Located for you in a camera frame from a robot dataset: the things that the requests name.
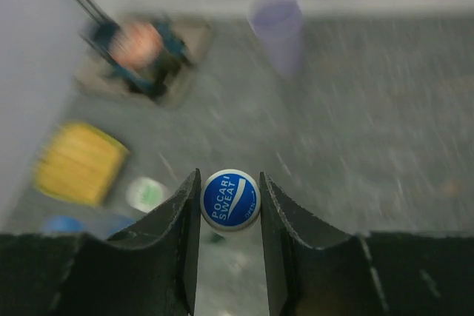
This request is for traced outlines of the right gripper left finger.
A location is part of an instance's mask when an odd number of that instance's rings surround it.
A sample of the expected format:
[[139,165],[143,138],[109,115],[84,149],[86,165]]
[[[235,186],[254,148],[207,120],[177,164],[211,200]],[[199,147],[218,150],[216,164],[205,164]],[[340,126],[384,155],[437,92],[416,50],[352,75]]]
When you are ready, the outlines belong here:
[[100,240],[86,232],[1,236],[3,315],[192,315],[201,175]]

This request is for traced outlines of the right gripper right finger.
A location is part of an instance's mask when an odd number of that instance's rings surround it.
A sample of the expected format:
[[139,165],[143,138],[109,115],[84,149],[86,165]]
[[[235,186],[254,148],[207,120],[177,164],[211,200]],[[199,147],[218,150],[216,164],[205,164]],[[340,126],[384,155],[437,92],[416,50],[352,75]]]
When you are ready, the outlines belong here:
[[472,235],[350,235],[299,206],[268,174],[259,183],[270,314],[473,313]]

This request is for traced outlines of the blue white bottle cap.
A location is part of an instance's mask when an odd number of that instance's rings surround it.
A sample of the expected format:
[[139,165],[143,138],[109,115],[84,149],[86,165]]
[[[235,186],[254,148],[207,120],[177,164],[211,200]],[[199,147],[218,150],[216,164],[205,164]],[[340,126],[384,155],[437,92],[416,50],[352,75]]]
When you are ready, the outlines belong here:
[[261,211],[261,194],[249,174],[238,169],[213,173],[201,189],[200,209],[203,219],[221,236],[250,229]]

